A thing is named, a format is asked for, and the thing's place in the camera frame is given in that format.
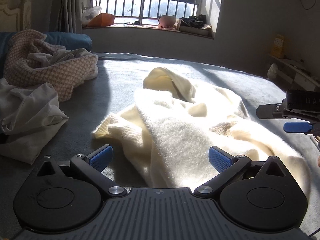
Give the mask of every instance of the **metal screw cap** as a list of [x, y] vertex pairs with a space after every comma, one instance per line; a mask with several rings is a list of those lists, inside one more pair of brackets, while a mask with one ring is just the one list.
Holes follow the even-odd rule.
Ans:
[[113, 186], [113, 187], [110, 187], [108, 191], [111, 194], [121, 194], [122, 192], [124, 192], [124, 188], [120, 186]]
[[213, 189], [209, 186], [200, 186], [197, 187], [197, 191], [202, 194], [209, 194], [213, 191]]

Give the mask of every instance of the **blue gripper pad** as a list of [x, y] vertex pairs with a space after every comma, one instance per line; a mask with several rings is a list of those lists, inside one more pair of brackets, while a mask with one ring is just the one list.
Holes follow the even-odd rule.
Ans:
[[97, 171], [102, 172], [105, 167], [109, 165], [113, 158], [112, 147], [108, 144], [100, 147], [98, 150], [87, 155], [86, 162], [95, 168]]
[[312, 130], [312, 125], [309, 122], [286, 122], [283, 130], [290, 133], [308, 133]]
[[209, 149], [209, 162], [220, 173], [233, 164], [233, 156], [218, 147], [212, 146]]

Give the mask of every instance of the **blue pillow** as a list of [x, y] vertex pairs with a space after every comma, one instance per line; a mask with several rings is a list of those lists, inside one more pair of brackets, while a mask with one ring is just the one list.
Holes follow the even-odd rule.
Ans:
[[8, 42], [15, 33], [0, 32], [0, 78], [3, 76], [5, 56], [8, 52]]
[[90, 51], [92, 48], [92, 40], [88, 35], [77, 33], [48, 32], [45, 41], [52, 45], [63, 45], [68, 50], [85, 48]]
[[[85, 34], [63, 33], [63, 32], [47, 32], [45, 41], [52, 45], [62, 45], [68, 50], [85, 48], [90, 51], [92, 48], [92, 40]], [[3, 77], [3, 68], [5, 57], [8, 52], [8, 42], [15, 33], [0, 32], [0, 78]]]

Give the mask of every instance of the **white cloth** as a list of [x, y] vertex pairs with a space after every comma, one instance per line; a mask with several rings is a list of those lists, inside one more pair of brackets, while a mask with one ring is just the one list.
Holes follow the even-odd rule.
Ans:
[[218, 174], [208, 160], [208, 149], [217, 146], [255, 161], [278, 156], [309, 197], [310, 174], [304, 159], [251, 121], [241, 98], [231, 90], [161, 67], [149, 73], [143, 88], [135, 92], [133, 105], [109, 114], [92, 134], [121, 141], [124, 155], [149, 187], [193, 191]]
[[0, 79], [0, 133], [9, 135], [0, 155], [32, 164], [68, 119], [51, 84], [23, 89]]
[[[91, 55], [91, 53], [84, 48], [79, 48], [75, 50], [58, 49], [52, 55], [45, 53], [29, 53], [27, 58], [39, 61], [41, 67], [49, 67], [62, 61], [79, 58], [87, 55]], [[97, 75], [98, 67], [96, 65], [95, 72], [93, 74], [89, 73], [85, 80], [96, 78]]]

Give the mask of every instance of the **mattress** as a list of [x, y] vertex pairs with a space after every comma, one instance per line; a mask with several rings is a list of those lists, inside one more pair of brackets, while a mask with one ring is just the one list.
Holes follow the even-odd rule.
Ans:
[[[99, 53], [98, 76], [77, 87], [69, 101], [60, 104], [69, 120], [57, 135], [44, 147], [33, 165], [0, 156], [0, 236], [12, 238], [19, 229], [12, 201], [30, 171], [51, 155], [56, 160], [67, 160], [75, 154], [89, 154], [102, 145], [92, 141], [91, 132], [108, 113], [117, 113], [133, 103], [133, 93], [142, 87], [145, 76], [155, 67], [166, 67], [188, 78], [231, 89], [238, 94], [255, 122], [283, 138], [306, 159], [312, 173], [309, 208], [301, 229], [307, 234], [320, 226], [320, 168], [317, 166], [319, 151], [309, 136], [287, 134], [284, 120], [259, 120], [255, 115], [261, 104], [279, 103], [285, 93], [264, 78], [224, 67], [193, 63], [175, 59], [144, 57], [133, 54]], [[127, 161], [121, 145], [112, 139], [114, 148], [112, 163], [102, 172], [108, 178], [127, 189], [147, 185]]]

